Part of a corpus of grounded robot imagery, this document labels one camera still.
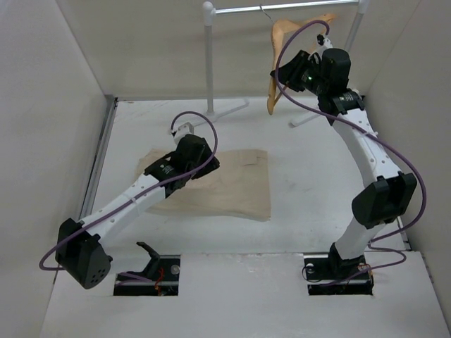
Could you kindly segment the wooden clothes hanger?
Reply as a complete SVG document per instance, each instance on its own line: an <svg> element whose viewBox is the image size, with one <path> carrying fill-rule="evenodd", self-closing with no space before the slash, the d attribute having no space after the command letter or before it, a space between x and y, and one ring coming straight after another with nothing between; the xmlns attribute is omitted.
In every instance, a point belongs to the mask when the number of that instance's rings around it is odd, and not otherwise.
<svg viewBox="0 0 451 338"><path fill-rule="evenodd" d="M318 15L316 17L306 19L303 21L292 21L289 19L279 19L276 22L274 22L272 29L271 29L271 44L273 48L273 69L275 69L276 62L278 60L278 57L280 56L280 53L282 51L282 48L284 46L284 40L285 36L297 31L302 26L306 25L307 23L310 23L314 20L322 20L327 22L328 24L331 24L335 19L337 18L337 15L334 13L326 13L323 15ZM276 93L276 82L271 77L269 82L269 88L268 88L268 96L267 96L267 102L266 107L269 115L273 115L274 108L279 100L281 98L282 94Z"/></svg>

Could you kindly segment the beige trousers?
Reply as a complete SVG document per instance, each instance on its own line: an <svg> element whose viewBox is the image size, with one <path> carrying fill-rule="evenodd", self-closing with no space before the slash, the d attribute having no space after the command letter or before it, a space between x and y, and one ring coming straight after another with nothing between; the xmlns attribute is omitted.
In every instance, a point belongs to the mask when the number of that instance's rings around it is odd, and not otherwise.
<svg viewBox="0 0 451 338"><path fill-rule="evenodd" d="M157 215L233 216L257 221L271 218L268 153L260 149L218 152L220 168L189 181L147 209Z"/></svg>

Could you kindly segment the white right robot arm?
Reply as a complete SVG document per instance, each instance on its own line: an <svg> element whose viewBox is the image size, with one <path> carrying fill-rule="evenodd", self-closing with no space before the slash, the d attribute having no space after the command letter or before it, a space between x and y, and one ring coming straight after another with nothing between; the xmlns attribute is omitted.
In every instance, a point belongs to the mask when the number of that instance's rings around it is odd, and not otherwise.
<svg viewBox="0 0 451 338"><path fill-rule="evenodd" d="M388 155L393 148L370 125L362 98L348 87L351 60L345 50L301 50L285 65L280 61L276 54L271 71L280 93L291 89L316 96L315 113L326 117L342 138L362 177L364 188L351 203L351 223L332 243L326 263L331 278L346 278L363 263L366 246L405 213L420 179L415 172L402 172Z"/></svg>

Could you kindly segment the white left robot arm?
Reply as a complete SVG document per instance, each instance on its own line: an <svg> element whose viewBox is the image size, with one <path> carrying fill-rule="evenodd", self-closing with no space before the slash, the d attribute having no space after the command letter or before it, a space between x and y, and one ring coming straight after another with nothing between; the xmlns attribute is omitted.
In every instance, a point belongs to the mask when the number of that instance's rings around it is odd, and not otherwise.
<svg viewBox="0 0 451 338"><path fill-rule="evenodd" d="M56 262L84 289L97 286L111 271L108 242L148 208L182 189L190 180L219 168L217 146L194 134L182 136L174 151L148 165L123 193L82 220L58 230Z"/></svg>

